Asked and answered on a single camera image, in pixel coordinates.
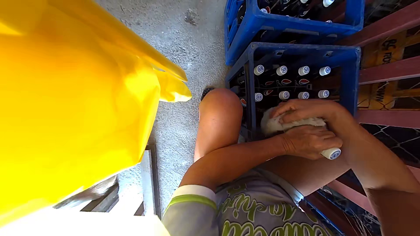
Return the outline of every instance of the hand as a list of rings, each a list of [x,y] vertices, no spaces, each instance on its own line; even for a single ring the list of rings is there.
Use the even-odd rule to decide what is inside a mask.
[[[347,117],[352,119],[352,115],[341,105],[334,101],[321,99],[293,99],[288,102],[280,103],[270,114],[270,118],[277,117],[287,111],[280,123],[290,123],[301,119],[320,117],[326,121],[334,121],[340,115],[340,119]]]
[[[298,126],[279,136],[287,155],[311,160],[324,158],[320,154],[322,151],[343,145],[340,138],[324,127]]]

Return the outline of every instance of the wooden slat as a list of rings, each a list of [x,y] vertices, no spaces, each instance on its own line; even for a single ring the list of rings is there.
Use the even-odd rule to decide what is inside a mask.
[[[109,188],[107,194],[91,201],[80,211],[109,212],[119,200],[118,190],[119,186],[118,183],[116,183]]]
[[[134,213],[134,215],[143,215],[144,213],[144,202],[142,202],[139,206],[139,208],[137,208],[137,211]]]
[[[420,128],[420,111],[416,110],[358,110],[359,123],[404,128]]]
[[[412,45],[418,44],[418,43],[420,43],[420,34],[419,33],[417,33],[415,35],[412,35],[410,37],[407,37],[407,40],[405,42],[405,46],[408,47],[408,46],[412,46]]]
[[[314,192],[306,196],[305,199],[310,205],[321,211],[339,230],[341,230],[347,236],[358,236],[356,232],[357,224],[353,219],[347,217],[346,214],[336,207],[334,204],[329,202],[326,198],[321,196],[319,193]]]
[[[420,89],[397,90],[392,94],[393,97],[420,97]]]
[[[368,198],[365,195],[348,187],[345,184],[340,183],[337,180],[333,180],[331,183],[327,184],[327,186],[334,189],[336,192],[343,195],[345,198],[349,199],[350,201],[356,203],[357,205],[359,205],[359,207],[370,212],[372,215],[376,215],[374,209],[369,203]]]
[[[155,145],[148,145],[140,162],[142,173],[144,215],[157,215],[160,219],[160,198],[158,185],[158,168]]]
[[[420,25],[420,1],[372,23],[361,31],[338,41],[337,45],[365,46],[405,29]]]
[[[411,171],[411,173],[413,173],[417,181],[420,182],[420,168],[417,168],[415,166],[410,166],[410,165],[407,165],[407,167]],[[332,188],[334,191],[338,192],[339,194],[343,195],[348,200],[359,205],[361,208],[370,212],[372,215],[376,215],[375,210],[370,205],[369,199],[365,195],[351,188],[350,186],[343,184],[337,180],[333,180],[331,183],[327,184],[327,186]]]
[[[399,60],[360,71],[359,84],[407,79],[420,76],[420,56]]]

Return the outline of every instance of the gray floor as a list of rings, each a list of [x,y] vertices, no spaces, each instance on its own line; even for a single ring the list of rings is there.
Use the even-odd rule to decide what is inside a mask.
[[[151,139],[157,145],[162,211],[188,167],[207,85],[223,86],[223,13],[226,0],[97,0],[116,18],[182,67],[192,92],[188,102],[159,103]],[[135,170],[124,181],[138,182]]]

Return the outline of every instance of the yellow plastic bag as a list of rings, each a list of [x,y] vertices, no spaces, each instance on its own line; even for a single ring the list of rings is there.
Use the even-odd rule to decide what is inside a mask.
[[[184,71],[89,0],[2,0],[0,226],[141,159]]]

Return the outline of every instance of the skin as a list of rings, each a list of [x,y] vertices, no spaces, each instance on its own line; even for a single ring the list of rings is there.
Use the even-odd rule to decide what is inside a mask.
[[[212,93],[216,95],[217,92],[210,92],[206,96],[207,100],[211,100]],[[226,92],[221,92],[219,96],[221,95],[230,96]],[[231,100],[239,102],[237,97]],[[286,111],[292,112],[285,115],[281,122],[289,123],[304,118],[321,117],[326,120],[331,131],[312,126],[300,126],[284,134],[257,142],[230,144],[234,142],[234,139],[229,139],[228,145],[219,148],[203,148],[202,145],[198,145],[196,162],[188,169],[180,186],[196,184],[215,191],[217,186],[238,178],[273,157],[281,160],[282,156],[293,158],[290,157],[292,155],[304,157],[317,165],[323,163],[328,165],[333,161],[325,159],[319,153],[332,147],[340,147],[343,154],[337,160],[345,162],[343,164],[348,165],[360,180],[381,222],[382,234],[387,236],[420,235],[420,229],[417,227],[420,220],[418,216],[420,184],[393,152],[365,131],[347,110],[336,102],[290,100],[281,103],[272,112],[271,117],[276,117]],[[286,180],[295,186],[293,179]]]

